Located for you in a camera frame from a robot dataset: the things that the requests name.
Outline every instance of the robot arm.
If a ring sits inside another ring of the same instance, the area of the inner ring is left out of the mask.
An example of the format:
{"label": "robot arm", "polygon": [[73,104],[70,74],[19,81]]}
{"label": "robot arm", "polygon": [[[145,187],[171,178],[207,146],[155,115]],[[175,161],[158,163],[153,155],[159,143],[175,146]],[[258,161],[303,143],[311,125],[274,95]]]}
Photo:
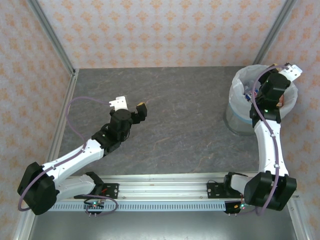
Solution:
{"label": "robot arm", "polygon": [[262,207],[274,184],[276,168],[278,168],[279,181],[277,182],[277,188],[267,206],[267,208],[277,211],[281,211],[284,208],[297,188],[296,180],[289,177],[282,155],[280,141],[281,117],[277,103],[290,83],[301,75],[302,70],[289,63],[286,66],[288,69],[280,72],[271,70],[262,75],[259,79],[261,87],[255,98],[259,111],[275,135],[278,148],[278,164],[276,164],[273,136],[270,135],[266,124],[261,120],[252,104],[250,117],[258,141],[259,173],[255,177],[249,178],[242,174],[230,172],[226,178],[230,180],[229,186],[231,189],[237,190],[244,195],[246,204]]}
{"label": "robot arm", "polygon": [[36,215],[48,211],[57,201],[77,195],[98,195],[103,181],[94,173],[87,172],[78,178],[67,179],[89,163],[99,160],[117,149],[130,133],[132,124],[139,124],[147,117],[147,108],[140,103],[136,112],[129,112],[124,96],[109,102],[111,107],[110,123],[97,131],[84,146],[43,165],[30,164],[22,177],[17,192],[21,196],[27,186],[41,173],[47,171],[26,192],[24,201]]}

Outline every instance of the trash bin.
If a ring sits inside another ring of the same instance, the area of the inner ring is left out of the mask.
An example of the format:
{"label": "trash bin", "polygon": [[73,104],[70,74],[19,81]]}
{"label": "trash bin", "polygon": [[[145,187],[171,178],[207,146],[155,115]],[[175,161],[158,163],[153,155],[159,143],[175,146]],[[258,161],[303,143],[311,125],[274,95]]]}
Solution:
{"label": "trash bin", "polygon": [[[247,136],[255,133],[250,118],[251,101],[248,101],[248,94],[258,75],[268,68],[268,65],[251,65],[240,69],[232,80],[229,91],[229,102],[224,112],[223,120],[226,126],[234,133]],[[298,89],[291,82],[284,92],[284,104],[280,108],[280,116],[283,119],[295,106],[298,98]]]}

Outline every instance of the white plastic bag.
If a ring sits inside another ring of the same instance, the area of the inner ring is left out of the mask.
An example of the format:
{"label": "white plastic bag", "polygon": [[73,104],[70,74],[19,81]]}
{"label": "white plastic bag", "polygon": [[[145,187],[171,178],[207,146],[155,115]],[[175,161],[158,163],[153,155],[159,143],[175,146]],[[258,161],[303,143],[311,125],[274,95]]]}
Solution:
{"label": "white plastic bag", "polygon": [[[252,124],[250,118],[251,102],[244,96],[244,85],[250,85],[252,88],[254,80],[258,75],[268,68],[267,65],[251,65],[240,69],[232,80],[229,91],[229,104],[235,115],[243,122]],[[284,104],[280,108],[281,119],[284,118],[295,106],[298,98],[298,89],[292,82],[284,92]]]}

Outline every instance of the wall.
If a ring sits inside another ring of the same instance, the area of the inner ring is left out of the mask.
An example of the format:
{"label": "wall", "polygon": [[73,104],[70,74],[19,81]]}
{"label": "wall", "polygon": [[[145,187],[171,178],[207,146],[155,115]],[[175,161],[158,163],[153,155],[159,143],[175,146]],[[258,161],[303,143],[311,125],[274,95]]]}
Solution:
{"label": "wall", "polygon": [[40,0],[75,68],[243,66],[285,0]]}
{"label": "wall", "polygon": [[0,2],[0,239],[19,220],[18,185],[43,163],[70,76],[26,0]]}
{"label": "wall", "polygon": [[294,83],[298,99],[282,124],[286,166],[298,180],[309,209],[308,222],[320,236],[320,5],[300,0],[269,51],[265,64],[297,64],[304,72]]}

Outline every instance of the orange floral pattern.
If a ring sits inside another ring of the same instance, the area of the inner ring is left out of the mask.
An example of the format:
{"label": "orange floral pattern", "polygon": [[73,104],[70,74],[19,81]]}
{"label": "orange floral pattern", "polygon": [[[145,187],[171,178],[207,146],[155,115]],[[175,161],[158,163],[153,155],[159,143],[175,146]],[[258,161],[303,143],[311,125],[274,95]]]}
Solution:
{"label": "orange floral pattern", "polygon": [[131,68],[249,65],[285,0],[39,2],[75,68]]}
{"label": "orange floral pattern", "polygon": [[70,76],[27,1],[2,0],[0,22],[0,239],[9,240],[18,185],[29,164],[45,161]]}
{"label": "orange floral pattern", "polygon": [[299,89],[296,105],[282,122],[282,146],[286,167],[297,179],[300,198],[309,209],[308,223],[316,236],[320,236],[319,13],[320,5],[313,0],[299,1],[264,61],[290,61],[303,70],[295,81]]}

